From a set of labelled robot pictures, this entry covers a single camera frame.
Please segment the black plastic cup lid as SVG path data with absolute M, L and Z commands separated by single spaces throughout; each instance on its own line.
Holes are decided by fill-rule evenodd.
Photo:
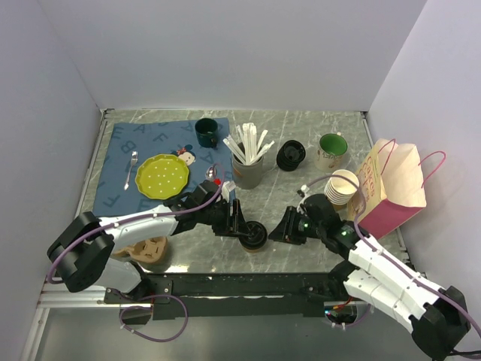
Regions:
M 257 221 L 248 221 L 248 224 L 250 228 L 250 238 L 245 241 L 239 240 L 241 246 L 249 245 L 251 247 L 264 247 L 268 239 L 267 229 Z

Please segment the brown paper coffee cup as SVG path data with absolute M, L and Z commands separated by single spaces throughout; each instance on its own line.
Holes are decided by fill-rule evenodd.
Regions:
M 242 245 L 242 248 L 247 252 L 247 253 L 258 253 L 263 250 L 263 246 L 260 247 L 251 247 L 249 245 Z

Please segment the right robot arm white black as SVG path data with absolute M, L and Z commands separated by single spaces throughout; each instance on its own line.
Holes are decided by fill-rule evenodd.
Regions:
M 319 239 L 343 258 L 330 272 L 328 289 L 339 300 L 361 299 L 400 323 L 415 344 L 433 360 L 455 352 L 472 326 L 464 294 L 443 288 L 393 257 L 353 222 L 343 220 L 323 194 L 289 206 L 269 239 L 303 244 Z

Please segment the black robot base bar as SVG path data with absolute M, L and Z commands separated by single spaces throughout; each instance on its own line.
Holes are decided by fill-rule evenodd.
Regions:
M 326 273 L 253 274 L 148 274 L 145 293 L 124 299 L 109 288 L 108 305 L 153 306 L 154 320 L 184 315 L 175 296 L 190 317 L 233 317 L 300 314 L 323 317 L 325 305 L 349 298 L 344 286 Z

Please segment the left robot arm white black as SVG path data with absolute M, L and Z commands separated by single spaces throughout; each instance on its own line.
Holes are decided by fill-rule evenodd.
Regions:
M 149 284 L 131 262 L 112 258 L 112 253 L 149 238 L 169 237 L 210 226 L 214 235 L 246 240 L 253 234 L 245 221 L 239 201 L 228 202 L 222 187 L 204 181 L 192 192 L 176 196 L 166 205 L 120 217 L 96 217 L 87 211 L 78 215 L 47 251 L 52 265 L 47 280 L 54 275 L 72 293 L 93 285 L 113 288 L 131 302 L 141 302 Z

